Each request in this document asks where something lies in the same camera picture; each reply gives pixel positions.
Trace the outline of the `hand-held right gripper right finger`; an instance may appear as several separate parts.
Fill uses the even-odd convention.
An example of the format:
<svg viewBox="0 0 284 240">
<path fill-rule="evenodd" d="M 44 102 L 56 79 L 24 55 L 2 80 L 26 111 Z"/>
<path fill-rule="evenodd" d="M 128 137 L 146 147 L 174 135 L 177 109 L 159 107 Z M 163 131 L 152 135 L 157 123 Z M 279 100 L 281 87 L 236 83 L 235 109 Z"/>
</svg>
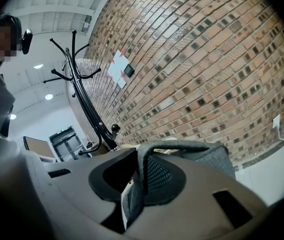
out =
<svg viewBox="0 0 284 240">
<path fill-rule="evenodd" d="M 218 169 L 172 155 L 161 159 L 186 175 L 170 203 L 145 207 L 124 236 L 135 240 L 243 240 L 270 209 L 250 189 Z"/>
</svg>

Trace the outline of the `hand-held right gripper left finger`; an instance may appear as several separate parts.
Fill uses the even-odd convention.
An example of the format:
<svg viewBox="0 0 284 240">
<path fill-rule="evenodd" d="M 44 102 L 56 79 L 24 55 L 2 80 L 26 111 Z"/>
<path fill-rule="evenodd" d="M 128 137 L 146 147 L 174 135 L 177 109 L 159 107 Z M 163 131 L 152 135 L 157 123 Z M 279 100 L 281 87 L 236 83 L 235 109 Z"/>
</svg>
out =
<svg viewBox="0 0 284 240">
<path fill-rule="evenodd" d="M 124 235 L 123 187 L 136 150 L 125 148 L 92 158 L 43 164 L 25 151 L 25 166 L 54 240 L 134 240 Z"/>
</svg>

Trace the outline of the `black metal coat rack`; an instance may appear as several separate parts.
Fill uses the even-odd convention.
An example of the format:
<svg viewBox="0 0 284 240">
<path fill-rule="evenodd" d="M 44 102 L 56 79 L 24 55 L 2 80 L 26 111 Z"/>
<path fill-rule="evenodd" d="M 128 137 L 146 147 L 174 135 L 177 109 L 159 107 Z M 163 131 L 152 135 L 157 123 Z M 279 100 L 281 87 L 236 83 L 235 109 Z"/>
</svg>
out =
<svg viewBox="0 0 284 240">
<path fill-rule="evenodd" d="M 56 77 L 44 80 L 43 83 L 46 84 L 48 82 L 64 80 L 72 84 L 73 89 L 75 91 L 73 97 L 76 97 L 78 99 L 87 120 L 89 121 L 91 127 L 93 128 L 95 134 L 98 137 L 97 144 L 95 144 L 86 151 L 80 151 L 79 152 L 80 156 L 83 154 L 96 152 L 100 148 L 103 142 L 106 143 L 106 145 L 109 147 L 110 150 L 115 151 L 118 146 L 115 142 L 115 139 L 120 131 L 120 127 L 117 124 L 113 124 L 111 125 L 110 130 L 107 129 L 106 125 L 103 123 L 102 119 L 95 110 L 95 107 L 93 106 L 89 96 L 87 95 L 82 83 L 83 80 L 93 78 L 97 73 L 101 71 L 101 69 L 97 68 L 89 75 L 84 75 L 80 73 L 76 64 L 76 55 L 83 49 L 87 48 L 89 44 L 86 44 L 80 49 L 75 50 L 76 34 L 77 31 L 73 30 L 71 50 L 69 50 L 69 48 L 62 49 L 62 47 L 53 38 L 50 39 L 50 42 L 52 42 L 63 53 L 64 57 L 66 58 L 66 65 L 68 66 L 70 77 L 66 77 L 65 75 L 58 72 L 56 69 L 52 69 L 51 73 L 56 75 Z"/>
</svg>

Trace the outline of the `dark double door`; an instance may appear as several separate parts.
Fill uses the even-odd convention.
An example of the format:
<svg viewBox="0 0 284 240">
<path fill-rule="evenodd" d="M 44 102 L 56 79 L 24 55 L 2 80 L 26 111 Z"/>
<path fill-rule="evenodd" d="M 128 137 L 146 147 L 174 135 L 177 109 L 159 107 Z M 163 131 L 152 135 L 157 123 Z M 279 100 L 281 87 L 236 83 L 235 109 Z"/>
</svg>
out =
<svg viewBox="0 0 284 240">
<path fill-rule="evenodd" d="M 79 159 L 78 153 L 83 145 L 72 126 L 50 136 L 49 140 L 61 162 Z"/>
</svg>

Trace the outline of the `brown black-framed partition board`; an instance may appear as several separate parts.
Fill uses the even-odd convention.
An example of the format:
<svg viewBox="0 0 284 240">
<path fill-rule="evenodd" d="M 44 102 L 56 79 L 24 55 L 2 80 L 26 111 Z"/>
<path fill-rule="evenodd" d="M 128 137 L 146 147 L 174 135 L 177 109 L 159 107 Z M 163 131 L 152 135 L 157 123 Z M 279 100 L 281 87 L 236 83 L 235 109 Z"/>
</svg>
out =
<svg viewBox="0 0 284 240">
<path fill-rule="evenodd" d="M 23 136 L 23 143 L 26 150 L 35 152 L 42 161 L 55 161 L 56 158 L 47 141 Z"/>
</svg>

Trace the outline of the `white papers with red tape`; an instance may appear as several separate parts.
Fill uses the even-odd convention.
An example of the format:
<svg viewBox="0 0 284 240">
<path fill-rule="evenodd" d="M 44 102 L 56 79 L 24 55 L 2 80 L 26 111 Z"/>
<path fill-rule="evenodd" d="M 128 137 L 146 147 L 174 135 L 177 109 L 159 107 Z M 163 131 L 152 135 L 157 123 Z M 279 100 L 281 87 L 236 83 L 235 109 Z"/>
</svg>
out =
<svg viewBox="0 0 284 240">
<path fill-rule="evenodd" d="M 121 51 L 117 50 L 113 58 L 111 59 L 110 66 L 108 68 L 109 78 L 118 84 L 122 89 L 126 81 L 124 79 L 124 70 L 129 64 L 129 60 L 125 57 L 126 48 Z"/>
</svg>

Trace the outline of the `black wall control panel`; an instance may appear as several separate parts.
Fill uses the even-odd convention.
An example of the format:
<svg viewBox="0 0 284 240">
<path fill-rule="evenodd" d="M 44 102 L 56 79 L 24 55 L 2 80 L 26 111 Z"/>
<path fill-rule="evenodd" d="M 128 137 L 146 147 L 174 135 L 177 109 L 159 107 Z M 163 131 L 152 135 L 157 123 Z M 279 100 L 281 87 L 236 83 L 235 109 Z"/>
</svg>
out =
<svg viewBox="0 0 284 240">
<path fill-rule="evenodd" d="M 134 68 L 130 64 L 127 64 L 124 69 L 124 75 L 130 78 L 134 74 L 134 72 L 135 72 Z"/>
</svg>

